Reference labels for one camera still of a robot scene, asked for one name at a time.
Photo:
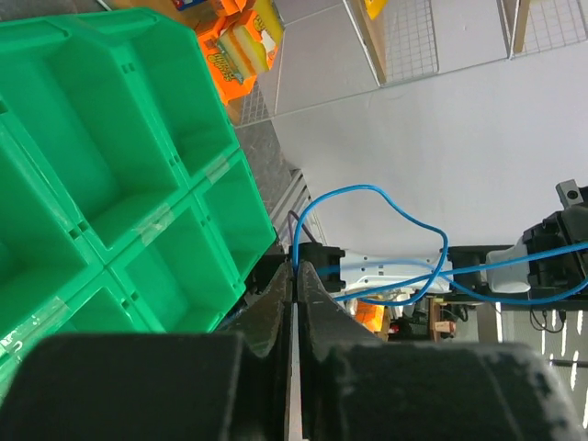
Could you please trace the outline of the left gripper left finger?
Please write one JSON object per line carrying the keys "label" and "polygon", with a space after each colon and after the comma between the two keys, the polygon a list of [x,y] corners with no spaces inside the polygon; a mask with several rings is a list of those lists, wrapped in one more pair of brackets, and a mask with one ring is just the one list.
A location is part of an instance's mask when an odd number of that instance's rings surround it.
{"label": "left gripper left finger", "polygon": [[25,357],[4,440],[283,440],[292,271],[211,334],[58,334]]}

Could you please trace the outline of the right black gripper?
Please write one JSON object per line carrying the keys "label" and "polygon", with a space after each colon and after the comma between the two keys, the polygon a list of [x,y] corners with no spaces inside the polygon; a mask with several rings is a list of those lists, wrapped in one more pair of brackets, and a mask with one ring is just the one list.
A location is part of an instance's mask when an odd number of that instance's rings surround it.
{"label": "right black gripper", "polygon": [[562,209],[522,233],[515,245],[487,253],[490,292],[526,300],[587,298],[587,188],[556,185]]}

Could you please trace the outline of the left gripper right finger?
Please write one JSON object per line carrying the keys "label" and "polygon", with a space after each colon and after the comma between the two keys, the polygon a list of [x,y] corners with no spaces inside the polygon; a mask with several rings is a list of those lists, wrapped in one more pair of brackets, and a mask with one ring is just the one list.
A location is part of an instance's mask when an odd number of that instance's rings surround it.
{"label": "left gripper right finger", "polygon": [[557,374],[520,344],[386,343],[299,265],[303,433],[310,440],[580,440]]}

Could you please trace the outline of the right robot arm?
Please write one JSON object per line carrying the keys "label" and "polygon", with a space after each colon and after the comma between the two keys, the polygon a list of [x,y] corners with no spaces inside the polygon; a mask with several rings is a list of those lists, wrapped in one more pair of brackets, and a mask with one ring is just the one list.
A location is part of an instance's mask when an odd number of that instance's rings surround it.
{"label": "right robot arm", "polygon": [[443,230],[435,226],[417,220],[412,215],[408,214],[402,208],[400,208],[383,189],[368,184],[352,185],[349,187],[342,187],[331,192],[328,192],[313,200],[313,202],[311,202],[310,205],[307,208],[305,208],[304,211],[302,211],[302,213],[299,216],[298,224],[292,236],[291,261],[293,270],[295,272],[298,272],[300,269],[300,236],[302,234],[304,221],[306,220],[306,218],[311,214],[311,212],[316,206],[323,203],[325,200],[357,191],[368,191],[380,195],[392,209],[394,209],[407,221],[424,230],[439,235],[442,240],[442,248],[440,256],[437,259],[436,264],[434,266],[426,263],[425,261],[414,259],[396,259],[383,261],[382,269],[384,271],[390,269],[392,271],[390,274],[386,273],[382,276],[364,277],[364,279],[367,282],[376,281],[378,283],[377,286],[363,289],[357,292],[356,294],[341,295],[338,298],[339,301],[350,300],[354,298],[365,299],[369,296],[374,296],[380,293],[400,288],[417,289],[419,291],[419,294],[408,300],[383,300],[381,302],[382,305],[388,306],[406,306],[420,300],[422,297],[425,296],[427,292],[429,292],[429,290],[432,290],[434,293],[438,293],[444,285],[448,285],[454,286],[454,288],[463,291],[466,295],[481,301],[488,301],[494,303],[498,302],[519,306],[537,306],[565,300],[571,296],[580,293],[583,289],[587,287],[587,280],[583,279],[581,283],[576,287],[570,288],[569,290],[564,291],[560,294],[555,294],[551,297],[544,298],[543,300],[504,300],[502,298],[493,297],[490,295],[482,295],[480,293],[472,291],[469,288],[465,288],[455,280],[456,276],[468,274],[478,275],[483,272],[489,273],[491,271],[498,270],[503,267],[526,266],[531,262],[539,260],[546,260],[566,254],[574,254],[576,252],[584,252],[587,250],[587,243],[583,242],[569,244],[559,248],[552,248],[533,254],[520,255],[500,262],[479,264],[476,266],[466,266],[461,268],[454,267],[452,269],[444,269],[444,266],[449,257],[449,239],[447,234]]}

